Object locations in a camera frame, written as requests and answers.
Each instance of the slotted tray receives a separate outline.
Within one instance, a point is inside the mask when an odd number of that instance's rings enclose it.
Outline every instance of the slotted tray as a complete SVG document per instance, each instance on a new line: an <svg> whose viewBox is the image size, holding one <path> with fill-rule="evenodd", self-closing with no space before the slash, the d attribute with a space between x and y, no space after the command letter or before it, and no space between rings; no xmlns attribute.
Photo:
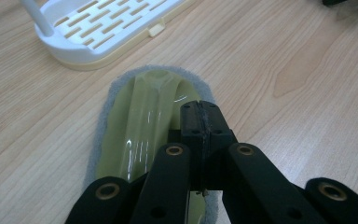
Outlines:
<svg viewBox="0 0 358 224"><path fill-rule="evenodd" d="M64 65L91 70L103 67L148 36L195 0L50 0L41 8L21 0L35 31Z"/></svg>

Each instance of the brass grommet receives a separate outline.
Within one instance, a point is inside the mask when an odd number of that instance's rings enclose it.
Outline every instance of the brass grommet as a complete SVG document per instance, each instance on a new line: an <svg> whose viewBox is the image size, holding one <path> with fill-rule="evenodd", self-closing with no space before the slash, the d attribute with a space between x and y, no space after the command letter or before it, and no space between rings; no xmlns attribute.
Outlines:
<svg viewBox="0 0 358 224"><path fill-rule="evenodd" d="M237 151L244 156L252 156L255 153L251 147L246 147L243 145L239 145L237 147Z"/></svg>
<svg viewBox="0 0 358 224"><path fill-rule="evenodd" d="M183 153L183 149L181 147L168 147L165 152L170 156L178 156Z"/></svg>
<svg viewBox="0 0 358 224"><path fill-rule="evenodd" d="M342 190L337 188L336 186L329 183L320 183L318 190L327 198L335 200L335 201L345 201L347 200L347 194Z"/></svg>
<svg viewBox="0 0 358 224"><path fill-rule="evenodd" d="M116 197L119 192L120 187L117 184L107 183L97 188L97 191L95 191L95 196L100 200L109 200Z"/></svg>

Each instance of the mop head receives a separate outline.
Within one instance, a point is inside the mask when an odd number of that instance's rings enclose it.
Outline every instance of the mop head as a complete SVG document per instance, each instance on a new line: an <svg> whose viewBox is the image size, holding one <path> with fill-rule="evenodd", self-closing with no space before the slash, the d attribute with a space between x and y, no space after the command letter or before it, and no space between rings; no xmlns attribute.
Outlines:
<svg viewBox="0 0 358 224"><path fill-rule="evenodd" d="M185 69L172 67L172 66L159 66L159 65L147 65L138 69L131 70L125 73L123 76L119 77L118 80L114 81L108 92L108 96L105 104L103 105L102 112L100 114L97 130L94 137L93 150L89 156L89 165L87 169L87 174L85 178L85 188L92 183L96 176L97 163L101 158L102 147L103 147L103 136L107 130L107 121L109 116L109 111L112 109L115 99L119 94L120 90L134 77L139 74L152 71L152 70L165 70L173 72L185 80L189 81L196 92L199 94L200 99L203 101L208 101L214 103L214 98L209 86L203 82L199 77L193 75L192 73L186 71ZM218 212L218 192L210 191L209 195L205 197L205 216L201 223L215 223L217 220Z"/></svg>

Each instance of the wooden table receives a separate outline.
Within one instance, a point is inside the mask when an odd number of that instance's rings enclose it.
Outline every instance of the wooden table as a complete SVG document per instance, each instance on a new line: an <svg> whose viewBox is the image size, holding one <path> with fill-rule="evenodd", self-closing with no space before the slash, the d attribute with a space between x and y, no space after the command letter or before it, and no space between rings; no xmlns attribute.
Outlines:
<svg viewBox="0 0 358 224"><path fill-rule="evenodd" d="M117 61L78 72L50 56L18 1L0 0L0 223L65 221L112 81L145 64L199 75L238 139L293 183L326 176L358 192L358 9L199 0Z"/></svg>

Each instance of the flat mop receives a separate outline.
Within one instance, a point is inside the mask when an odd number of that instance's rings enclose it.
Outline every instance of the flat mop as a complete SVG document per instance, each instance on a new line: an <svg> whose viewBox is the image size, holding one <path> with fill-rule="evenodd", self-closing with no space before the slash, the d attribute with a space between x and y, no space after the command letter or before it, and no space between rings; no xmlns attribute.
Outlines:
<svg viewBox="0 0 358 224"><path fill-rule="evenodd" d="M118 176L128 182L152 166L156 150L167 143L170 129L179 129L184 103L214 102L209 86L190 72L148 65L113 82L99 117L85 186L95 179ZM192 192L189 223L215 223L217 192Z"/></svg>

